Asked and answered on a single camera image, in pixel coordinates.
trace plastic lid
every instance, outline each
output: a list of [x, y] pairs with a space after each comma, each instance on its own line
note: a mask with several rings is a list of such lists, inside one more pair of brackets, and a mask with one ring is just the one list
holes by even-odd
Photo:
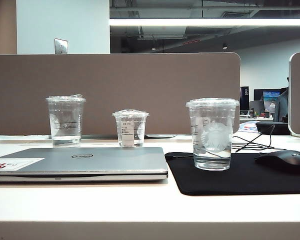
[[84, 103], [85, 98], [81, 94], [71, 95], [71, 96], [49, 96], [46, 98], [48, 103], [54, 102], [79, 102]]
[[139, 110], [134, 110], [134, 109], [124, 109], [121, 111], [116, 111], [114, 113], [112, 113], [112, 116], [114, 117], [136, 117], [136, 118], [144, 118], [149, 116], [149, 113], [145, 112], [145, 111], [139, 111]]
[[189, 108], [236, 107], [239, 106], [239, 101], [233, 98], [200, 98], [188, 101], [185, 106]]

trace light switch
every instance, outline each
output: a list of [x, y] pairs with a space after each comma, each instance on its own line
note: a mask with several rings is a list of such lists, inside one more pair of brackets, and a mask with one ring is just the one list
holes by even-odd
[[54, 39], [54, 53], [55, 54], [67, 54], [68, 53], [68, 41], [55, 38]]

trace silver laptop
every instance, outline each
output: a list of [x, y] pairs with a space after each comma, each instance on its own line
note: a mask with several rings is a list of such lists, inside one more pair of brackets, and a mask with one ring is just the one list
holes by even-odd
[[0, 157], [0, 182], [156, 181], [161, 147], [30, 148]]

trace dell logo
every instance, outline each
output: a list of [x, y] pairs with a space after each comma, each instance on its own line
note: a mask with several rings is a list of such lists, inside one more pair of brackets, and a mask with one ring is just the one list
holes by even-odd
[[86, 159], [86, 158], [93, 157], [93, 155], [92, 154], [77, 154], [77, 155], [73, 155], [71, 157], [74, 159]]

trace computer mouse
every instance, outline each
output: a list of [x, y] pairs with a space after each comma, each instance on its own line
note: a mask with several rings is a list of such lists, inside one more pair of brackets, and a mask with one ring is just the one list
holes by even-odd
[[300, 166], [300, 151], [281, 150], [267, 153], [255, 158], [256, 163], [267, 165], [291, 165]]

